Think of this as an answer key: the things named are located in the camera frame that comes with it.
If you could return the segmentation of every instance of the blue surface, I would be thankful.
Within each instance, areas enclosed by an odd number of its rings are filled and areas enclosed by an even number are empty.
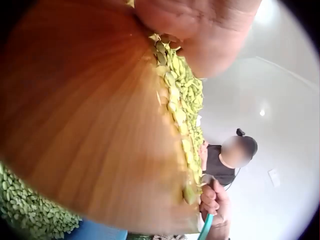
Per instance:
[[[66,240],[125,240],[127,230],[107,227],[104,224],[83,219],[80,227],[74,229],[70,234],[65,234]]]

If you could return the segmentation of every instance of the black hair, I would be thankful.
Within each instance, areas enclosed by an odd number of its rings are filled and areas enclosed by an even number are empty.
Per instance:
[[[258,151],[257,142],[252,137],[245,136],[245,132],[240,128],[237,129],[236,133],[238,136],[242,137],[240,139],[240,144],[244,147],[248,157],[251,160]]]

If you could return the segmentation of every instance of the wooden bowl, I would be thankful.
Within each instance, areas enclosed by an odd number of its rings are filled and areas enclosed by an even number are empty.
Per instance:
[[[156,61],[126,7],[39,1],[1,54],[0,153],[46,197],[110,226],[196,232]]]

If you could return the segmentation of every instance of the pile of green seeds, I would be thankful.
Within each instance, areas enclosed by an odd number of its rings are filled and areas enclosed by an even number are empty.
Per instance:
[[[176,49],[171,49],[168,41],[161,41],[158,35],[150,38],[155,41],[153,53],[158,61],[158,75],[164,79],[169,90],[167,108],[172,113],[182,135],[182,147],[188,168],[196,184],[200,185],[202,170],[198,150],[204,139],[201,127],[196,125],[196,120],[203,107],[202,81],[193,76],[184,57],[177,56]],[[189,196],[189,199],[186,199],[188,203],[196,200],[196,192],[193,194],[194,191],[191,189],[185,189],[184,192]]]
[[[0,214],[27,238],[64,238],[82,219],[28,188],[0,162]]]

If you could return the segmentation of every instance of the wall outlet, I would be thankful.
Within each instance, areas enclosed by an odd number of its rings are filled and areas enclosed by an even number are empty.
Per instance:
[[[279,178],[278,171],[276,169],[272,169],[268,173],[271,178],[273,186],[275,188],[279,187],[280,186],[280,178]]]

